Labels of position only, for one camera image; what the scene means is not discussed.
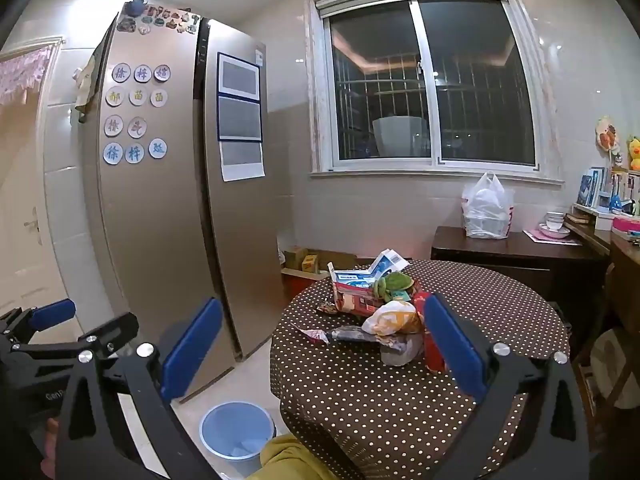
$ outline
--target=refrigerator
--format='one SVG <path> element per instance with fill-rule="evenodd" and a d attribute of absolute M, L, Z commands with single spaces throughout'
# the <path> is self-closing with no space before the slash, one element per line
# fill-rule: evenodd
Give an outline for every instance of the refrigerator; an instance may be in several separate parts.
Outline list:
<path fill-rule="evenodd" d="M 127 2 L 78 107 L 92 243 L 116 314 L 157 343 L 208 298 L 226 324 L 188 395 L 250 355 L 286 306 L 265 46 L 189 10 Z"/>

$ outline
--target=yellow duck toy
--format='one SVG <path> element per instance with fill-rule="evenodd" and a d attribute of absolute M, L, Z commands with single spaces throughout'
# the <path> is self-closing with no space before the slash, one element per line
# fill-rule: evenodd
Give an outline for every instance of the yellow duck toy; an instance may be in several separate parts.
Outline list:
<path fill-rule="evenodd" d="M 629 142 L 629 155 L 631 155 L 631 165 L 629 166 L 632 170 L 640 171 L 640 139 L 634 137 Z"/>

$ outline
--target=blue gripper pad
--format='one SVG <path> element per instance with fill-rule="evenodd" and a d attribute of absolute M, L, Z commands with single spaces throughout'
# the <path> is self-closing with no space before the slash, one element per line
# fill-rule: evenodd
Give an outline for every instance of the blue gripper pad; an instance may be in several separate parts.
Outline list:
<path fill-rule="evenodd" d="M 36 332 L 42 332 L 47 328 L 72 319 L 75 315 L 76 304 L 66 298 L 66 300 L 57 301 L 47 306 L 34 308 L 29 320 L 29 326 Z"/>
<path fill-rule="evenodd" d="M 424 323 L 460 389 L 479 403 L 487 391 L 485 365 L 454 314 L 431 295 L 424 306 Z"/>
<path fill-rule="evenodd" d="M 222 305 L 210 299 L 169 352 L 162 366 L 160 395 L 169 402 L 183 397 L 222 327 Z"/>

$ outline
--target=hand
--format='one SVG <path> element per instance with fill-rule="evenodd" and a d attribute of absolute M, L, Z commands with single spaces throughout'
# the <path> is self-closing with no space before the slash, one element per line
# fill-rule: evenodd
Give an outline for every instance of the hand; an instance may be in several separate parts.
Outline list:
<path fill-rule="evenodd" d="M 54 418 L 47 420 L 47 433 L 44 437 L 45 458 L 40 463 L 42 472 L 55 480 L 56 478 L 56 442 L 58 440 L 58 422 Z"/>

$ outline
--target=round table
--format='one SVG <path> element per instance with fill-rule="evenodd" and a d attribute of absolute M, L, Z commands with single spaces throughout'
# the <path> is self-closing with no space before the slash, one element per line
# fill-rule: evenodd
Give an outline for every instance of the round table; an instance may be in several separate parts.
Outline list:
<path fill-rule="evenodd" d="M 454 262 L 416 261 L 404 272 L 424 290 L 442 293 L 490 340 L 528 357 L 569 353 L 558 314 L 526 285 Z M 271 341 L 271 391 L 287 427 L 341 480 L 429 478 L 475 402 L 449 374 L 428 371 L 423 358 L 398 368 L 383 365 L 372 343 L 312 344 L 294 325 L 330 330 L 362 323 L 317 312 L 322 300 L 333 301 L 329 278 L 293 299 Z M 525 398 L 514 398 L 483 474 L 499 466 Z"/>

